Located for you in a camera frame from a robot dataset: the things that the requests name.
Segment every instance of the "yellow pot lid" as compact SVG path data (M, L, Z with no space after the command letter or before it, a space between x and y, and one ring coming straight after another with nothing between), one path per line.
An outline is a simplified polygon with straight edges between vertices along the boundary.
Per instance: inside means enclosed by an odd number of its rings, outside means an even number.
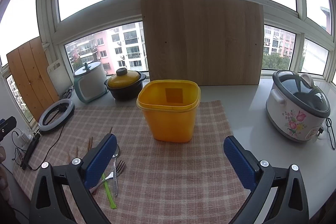
M112 89L124 88L132 85L139 80L140 75L137 71L120 68L116 70L116 74L112 75L107 82L107 86Z

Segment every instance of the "green chopstick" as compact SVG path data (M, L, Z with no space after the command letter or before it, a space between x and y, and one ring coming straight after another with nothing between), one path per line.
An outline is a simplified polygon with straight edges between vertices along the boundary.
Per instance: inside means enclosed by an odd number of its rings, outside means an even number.
M101 176L102 179L105 179L105 175L104 173L102 174ZM105 190L106 190L106 193L107 193L107 198L109 199L110 201L110 205L111 205L111 209L116 209L117 206L115 205L113 199L112 199L112 196L111 196L111 193L110 193L110 189L109 189L109 186L107 184L107 181L104 181L104 186L105 186Z

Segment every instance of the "rice cooker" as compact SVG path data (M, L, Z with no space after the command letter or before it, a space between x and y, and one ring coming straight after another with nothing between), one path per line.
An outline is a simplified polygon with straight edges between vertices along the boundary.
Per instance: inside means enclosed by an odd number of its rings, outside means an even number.
M269 119L284 136L297 142L310 140L330 115L330 104L309 74L278 70L266 102Z
M106 74L100 61L85 63L73 73L77 97L88 103L104 95L108 90L104 85Z

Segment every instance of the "yellow plastic bucket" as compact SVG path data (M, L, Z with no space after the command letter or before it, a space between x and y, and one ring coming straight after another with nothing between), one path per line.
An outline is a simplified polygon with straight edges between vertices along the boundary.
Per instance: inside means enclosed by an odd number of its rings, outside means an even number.
M136 101L153 137L166 142L188 142L193 137L201 89L187 80L156 80L144 86Z

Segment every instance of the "metal fork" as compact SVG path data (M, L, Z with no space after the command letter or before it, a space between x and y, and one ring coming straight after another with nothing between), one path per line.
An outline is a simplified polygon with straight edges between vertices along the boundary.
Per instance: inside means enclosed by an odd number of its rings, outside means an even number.
M118 163L117 168L116 168L117 176L120 175L120 174L122 173L122 171L124 170L125 166L126 166L126 163L125 163L123 160L121 160L121 161ZM90 193L93 194L93 193L98 189L98 187L99 187L100 185L102 185L102 184L103 184L105 181L107 181L108 179L112 179L112 178L113 178L113 171L112 171L112 172L111 172L105 179L103 179L102 181L98 182L98 184L97 184L96 186L92 187L92 188L90 189Z

